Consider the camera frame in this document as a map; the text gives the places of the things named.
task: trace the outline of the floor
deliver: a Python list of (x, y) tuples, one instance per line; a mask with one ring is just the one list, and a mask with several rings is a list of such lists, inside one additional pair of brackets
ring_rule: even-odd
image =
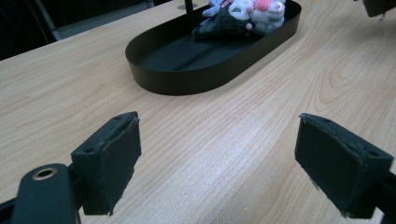
[(41, 13), (44, 15), (44, 18), (46, 20), (46, 23), (48, 24), (49, 28), (52, 31), (52, 34), (55, 36), (56, 40), (61, 40), (65, 39), (67, 37), (77, 35), (83, 32), (86, 32), (88, 30), (91, 30), (95, 27), (107, 24), (112, 21), (119, 20), (121, 18), (130, 16), (132, 14), (135, 14), (137, 12), (146, 10), (150, 7), (154, 7), (154, 4), (151, 0), (148, 0), (145, 3), (138, 4), (132, 7), (127, 7), (118, 11), (113, 11), (95, 18), (91, 18), (85, 21), (79, 21), (73, 24), (69, 24), (63, 27), (55, 27), (53, 24), (52, 20), (50, 19), (50, 16), (47, 12), (47, 10), (44, 8), (43, 4), (41, 3), (41, 0), (35, 0), (37, 3)]

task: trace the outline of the wood grain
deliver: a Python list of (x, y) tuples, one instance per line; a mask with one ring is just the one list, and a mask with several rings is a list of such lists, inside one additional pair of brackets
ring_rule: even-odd
[(135, 36), (182, 15), (181, 0), (0, 62), (0, 202), (27, 171), (69, 164), (107, 120), (137, 111), (133, 180), (113, 217), (80, 212), (84, 223), (379, 223), (379, 211), (341, 217), (293, 150), (305, 112), (396, 156), (396, 13), (380, 21), (361, 2), (298, 3), (292, 39), (201, 94), (145, 91), (124, 57)]

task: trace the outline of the black oval tray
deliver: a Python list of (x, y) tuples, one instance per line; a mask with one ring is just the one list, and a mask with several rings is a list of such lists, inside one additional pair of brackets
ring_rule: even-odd
[[(200, 15), (207, 7), (197, 9)], [(194, 40), (187, 16), (147, 30), (125, 50), (134, 80), (165, 95), (210, 91), (237, 77), (297, 32), (301, 6), (286, 1), (285, 23), (266, 36)]]

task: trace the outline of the stuffed toy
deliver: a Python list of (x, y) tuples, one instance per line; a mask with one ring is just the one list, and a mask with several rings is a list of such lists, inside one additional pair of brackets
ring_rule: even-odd
[[(248, 7), (252, 6), (251, 0), (226, 0), (214, 17), (202, 22), (201, 26), (192, 31), (192, 36), (195, 39), (207, 39), (246, 35), (251, 29)], [(217, 5), (213, 6), (205, 14), (215, 13), (216, 8)]]
[(286, 0), (255, 0), (250, 12), (253, 25), (251, 32), (256, 35), (268, 35), (283, 25)]
[(286, 0), (209, 0), (209, 17), (192, 31), (195, 39), (220, 36), (267, 35), (284, 22)]
[(210, 8), (205, 10), (202, 15), (207, 18), (216, 16), (220, 11), (222, 1), (223, 0), (209, 0)]

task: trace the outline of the white plush toy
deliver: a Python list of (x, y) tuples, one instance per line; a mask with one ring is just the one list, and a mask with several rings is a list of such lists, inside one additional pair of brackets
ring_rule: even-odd
[(257, 35), (268, 35), (283, 25), (285, 20), (286, 0), (253, 0), (254, 8), (250, 18), (254, 24), (251, 32)]
[(250, 19), (250, 11), (254, 7), (253, 0), (228, 0), (231, 3), (228, 13), (239, 21), (247, 21)]

